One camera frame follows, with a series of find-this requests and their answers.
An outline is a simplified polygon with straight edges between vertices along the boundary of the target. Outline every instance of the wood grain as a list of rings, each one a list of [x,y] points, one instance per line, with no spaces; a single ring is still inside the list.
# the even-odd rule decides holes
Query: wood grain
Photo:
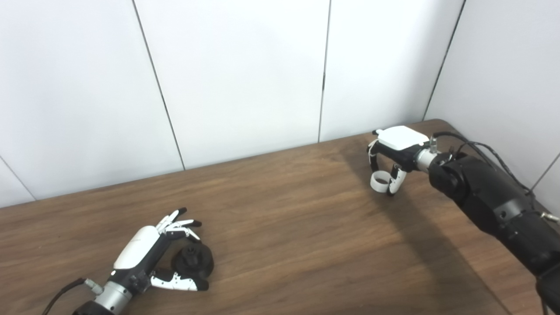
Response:
[[[411,127],[452,130],[437,120]],[[1,209],[4,314],[40,314],[78,277],[104,283],[140,227],[183,206],[185,218],[203,222],[197,232],[214,253],[210,290],[150,289],[124,314],[538,313],[532,276],[425,174],[409,174],[394,197],[371,190],[365,148],[373,139],[353,136]],[[440,146],[452,143],[442,138]],[[52,314],[71,314],[91,298],[86,288],[70,291]]]

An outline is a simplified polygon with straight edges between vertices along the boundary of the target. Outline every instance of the black cable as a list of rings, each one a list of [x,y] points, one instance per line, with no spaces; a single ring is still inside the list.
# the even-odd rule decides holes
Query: black cable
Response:
[[[484,155],[484,153],[482,153],[482,151],[481,151],[479,148],[477,148],[474,144],[471,144],[470,141],[469,141],[467,138],[463,137],[462,135],[459,135],[459,134],[453,133],[453,132],[449,132],[449,131],[439,131],[439,132],[435,132],[435,133],[432,135],[433,138],[437,138],[437,137],[440,137],[440,136],[453,137],[453,138],[457,138],[457,139],[463,141],[464,144],[467,144],[467,145],[469,145],[471,148],[473,148],[473,150],[474,150],[478,155],[480,155],[480,157],[481,157],[486,163],[488,163],[488,165],[490,165],[490,166],[493,167],[492,163],[490,163],[490,161],[489,161],[488,158]]]
[[[70,282],[68,285],[66,285],[65,287],[63,287],[59,293],[57,293],[52,300],[50,300],[49,305],[46,306],[45,310],[41,313],[41,315],[47,315],[50,311],[50,308],[53,307],[54,303],[58,300],[58,298],[60,298],[61,295],[63,295],[64,293],[66,293],[66,291],[70,290],[71,288],[75,288],[81,284],[83,284],[84,282],[86,282],[86,279],[84,278],[79,278],[74,280],[73,282]]]

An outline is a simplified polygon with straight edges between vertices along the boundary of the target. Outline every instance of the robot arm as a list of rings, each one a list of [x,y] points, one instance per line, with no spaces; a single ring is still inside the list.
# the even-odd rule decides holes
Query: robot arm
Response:
[[[393,169],[398,170],[391,172],[388,180],[390,196],[402,183],[400,172],[427,173],[434,188],[452,199],[481,231],[496,237],[536,276],[537,292],[560,315],[560,235],[543,220],[553,216],[533,209],[531,192],[483,160],[437,151],[434,137],[428,139],[404,126],[378,134],[378,140],[368,146],[372,183],[375,172],[383,172],[375,161],[377,153],[395,161]]]
[[[208,290],[206,278],[214,268],[212,252],[200,242],[190,227],[196,220],[177,221],[186,208],[166,215],[155,226],[144,226],[128,242],[113,265],[113,271],[95,299],[79,307],[73,315],[118,315],[135,296],[150,286],[185,291]],[[172,241],[188,239],[172,260],[173,271],[156,265]]]

